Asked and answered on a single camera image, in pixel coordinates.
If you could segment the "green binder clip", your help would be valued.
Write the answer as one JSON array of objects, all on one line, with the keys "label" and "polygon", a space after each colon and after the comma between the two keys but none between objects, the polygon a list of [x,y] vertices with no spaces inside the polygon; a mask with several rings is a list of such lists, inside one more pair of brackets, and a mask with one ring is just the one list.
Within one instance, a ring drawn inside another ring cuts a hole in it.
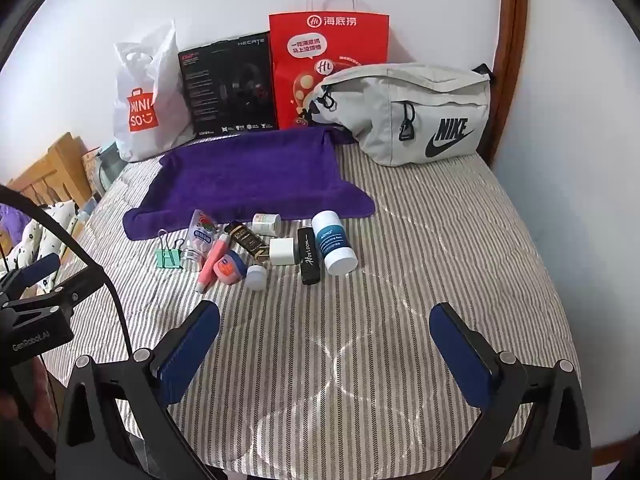
[{"label": "green binder clip", "polygon": [[182,237],[170,240],[169,233],[164,229],[160,229],[157,232],[157,240],[160,243],[160,246],[154,252],[157,269],[180,269],[182,248],[186,240]]}]

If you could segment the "blue lid vaseline jar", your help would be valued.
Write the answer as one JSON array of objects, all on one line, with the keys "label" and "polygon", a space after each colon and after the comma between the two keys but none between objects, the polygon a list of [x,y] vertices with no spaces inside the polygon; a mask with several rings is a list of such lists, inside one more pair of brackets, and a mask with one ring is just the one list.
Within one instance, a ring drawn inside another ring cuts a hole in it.
[{"label": "blue lid vaseline jar", "polygon": [[232,249],[229,249],[215,264],[214,273],[218,281],[226,285],[233,285],[244,280],[247,265]]}]

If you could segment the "small white USB light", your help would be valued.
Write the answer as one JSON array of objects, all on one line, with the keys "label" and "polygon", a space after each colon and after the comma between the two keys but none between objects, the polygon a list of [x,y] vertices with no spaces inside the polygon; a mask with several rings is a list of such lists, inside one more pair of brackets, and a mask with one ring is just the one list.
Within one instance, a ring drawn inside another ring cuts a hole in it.
[{"label": "small white USB light", "polygon": [[246,270],[244,283],[245,286],[258,292],[258,290],[265,290],[268,281],[268,270],[260,264],[253,264]]}]

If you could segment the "pink lip balm tube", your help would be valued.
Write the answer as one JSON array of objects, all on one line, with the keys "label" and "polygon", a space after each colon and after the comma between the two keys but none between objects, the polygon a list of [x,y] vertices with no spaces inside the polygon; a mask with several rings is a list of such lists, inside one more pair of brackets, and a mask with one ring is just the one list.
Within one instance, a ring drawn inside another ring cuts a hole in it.
[{"label": "pink lip balm tube", "polygon": [[198,280],[196,281],[196,291],[199,294],[208,289],[208,286],[214,279],[214,265],[228,252],[230,242],[230,235],[226,232],[222,232],[214,244],[210,248],[209,253],[205,259],[204,266],[201,268],[198,274]]}]

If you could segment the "clear mint candy bottle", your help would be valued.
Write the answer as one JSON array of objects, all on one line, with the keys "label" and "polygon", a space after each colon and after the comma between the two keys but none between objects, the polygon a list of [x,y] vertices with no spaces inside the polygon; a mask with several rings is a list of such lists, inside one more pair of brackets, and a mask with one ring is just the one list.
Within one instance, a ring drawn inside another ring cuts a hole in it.
[{"label": "clear mint candy bottle", "polygon": [[184,270],[201,270],[217,233],[218,222],[201,209],[195,209],[181,254],[181,266]]}]

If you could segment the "black gold cosmetic tube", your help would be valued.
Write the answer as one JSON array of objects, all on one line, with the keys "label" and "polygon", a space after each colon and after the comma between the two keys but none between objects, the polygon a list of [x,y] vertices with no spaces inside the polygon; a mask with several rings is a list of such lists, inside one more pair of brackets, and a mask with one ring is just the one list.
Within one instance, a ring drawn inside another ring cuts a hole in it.
[{"label": "black gold cosmetic tube", "polygon": [[248,226],[239,221],[232,221],[224,226],[224,232],[229,234],[258,264],[265,264],[269,260],[268,244],[255,234]]}]

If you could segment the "white USB wall charger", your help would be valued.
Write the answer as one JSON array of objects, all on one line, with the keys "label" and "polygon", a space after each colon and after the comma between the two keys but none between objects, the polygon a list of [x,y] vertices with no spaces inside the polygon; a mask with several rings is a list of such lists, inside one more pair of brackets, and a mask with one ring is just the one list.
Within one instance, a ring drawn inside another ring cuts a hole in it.
[{"label": "white USB wall charger", "polygon": [[269,261],[273,266],[294,266],[297,262],[294,238],[272,238],[269,242]]}]

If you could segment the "white blue balm stick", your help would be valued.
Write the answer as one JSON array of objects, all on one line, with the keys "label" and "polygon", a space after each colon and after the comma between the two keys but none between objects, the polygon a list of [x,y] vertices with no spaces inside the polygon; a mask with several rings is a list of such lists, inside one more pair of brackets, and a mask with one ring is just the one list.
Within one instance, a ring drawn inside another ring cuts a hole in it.
[{"label": "white blue balm stick", "polygon": [[337,213],[333,210],[320,211],[311,219],[311,225],[328,273],[342,276],[355,270],[358,258]]}]

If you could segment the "small white pill bottle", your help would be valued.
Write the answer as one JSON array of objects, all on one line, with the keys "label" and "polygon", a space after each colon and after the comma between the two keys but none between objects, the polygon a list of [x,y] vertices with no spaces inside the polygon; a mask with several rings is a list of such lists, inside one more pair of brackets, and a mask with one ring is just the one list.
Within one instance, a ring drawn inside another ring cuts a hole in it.
[{"label": "small white pill bottle", "polygon": [[254,214],[252,230],[258,235],[278,237],[281,232],[281,217],[278,214]]}]

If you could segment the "black Horizon case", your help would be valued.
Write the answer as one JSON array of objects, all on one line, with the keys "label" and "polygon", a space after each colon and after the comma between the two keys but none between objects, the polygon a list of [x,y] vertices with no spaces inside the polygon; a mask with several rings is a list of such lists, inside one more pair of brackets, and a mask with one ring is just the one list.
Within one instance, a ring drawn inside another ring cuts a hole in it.
[{"label": "black Horizon case", "polygon": [[303,226],[297,231],[297,249],[303,284],[317,284],[320,281],[320,261],[314,230],[310,226]]}]

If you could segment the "wooden bedside furniture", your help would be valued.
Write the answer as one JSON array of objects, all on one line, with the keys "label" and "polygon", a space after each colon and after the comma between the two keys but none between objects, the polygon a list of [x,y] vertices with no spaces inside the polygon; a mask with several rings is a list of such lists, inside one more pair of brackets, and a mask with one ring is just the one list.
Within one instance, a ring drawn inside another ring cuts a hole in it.
[{"label": "wooden bedside furniture", "polygon": [[66,132],[32,166],[9,180],[8,187],[39,206],[69,200],[78,207],[84,206],[92,196],[82,162],[86,153],[84,142]]}]

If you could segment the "striped mattress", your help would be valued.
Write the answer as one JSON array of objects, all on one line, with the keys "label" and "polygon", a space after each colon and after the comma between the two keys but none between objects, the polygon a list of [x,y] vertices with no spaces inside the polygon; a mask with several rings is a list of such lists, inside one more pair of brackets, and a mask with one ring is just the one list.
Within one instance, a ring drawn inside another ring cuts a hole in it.
[{"label": "striped mattress", "polygon": [[384,167],[355,145],[341,177],[370,197],[344,221],[358,266],[303,282],[275,266],[259,292],[207,292],[220,331],[170,414],[207,465],[271,479],[386,479],[436,469],[480,412],[430,333],[446,302],[497,351],[579,364],[570,324],[509,197],[476,155]]}]

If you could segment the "white Miniso shopping bag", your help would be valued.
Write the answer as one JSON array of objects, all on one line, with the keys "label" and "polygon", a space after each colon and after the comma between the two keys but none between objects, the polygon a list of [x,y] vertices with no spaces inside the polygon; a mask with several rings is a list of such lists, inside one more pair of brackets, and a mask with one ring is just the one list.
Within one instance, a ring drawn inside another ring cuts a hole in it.
[{"label": "white Miniso shopping bag", "polygon": [[141,162],[193,140],[175,24],[160,25],[138,41],[119,42],[115,51],[113,133],[120,158]]}]

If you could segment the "grey Nike waist bag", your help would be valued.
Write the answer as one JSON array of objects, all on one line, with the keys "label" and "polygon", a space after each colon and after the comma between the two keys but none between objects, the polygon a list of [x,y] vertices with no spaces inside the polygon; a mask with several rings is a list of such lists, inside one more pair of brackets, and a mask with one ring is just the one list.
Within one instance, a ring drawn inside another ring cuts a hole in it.
[{"label": "grey Nike waist bag", "polygon": [[304,101],[317,124],[348,130],[379,165],[427,164],[471,155],[490,109],[491,71],[421,63],[346,68],[327,76]]}]

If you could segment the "red paper shopping bag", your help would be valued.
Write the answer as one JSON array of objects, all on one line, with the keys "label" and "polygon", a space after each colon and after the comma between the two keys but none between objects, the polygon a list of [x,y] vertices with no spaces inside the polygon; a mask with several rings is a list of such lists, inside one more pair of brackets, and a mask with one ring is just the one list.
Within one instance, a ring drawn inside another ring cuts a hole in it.
[{"label": "red paper shopping bag", "polygon": [[271,14],[269,44],[277,122],[281,129],[308,124],[305,99],[334,73],[360,65],[384,63],[390,17],[347,10],[320,10],[306,0],[305,11]]}]

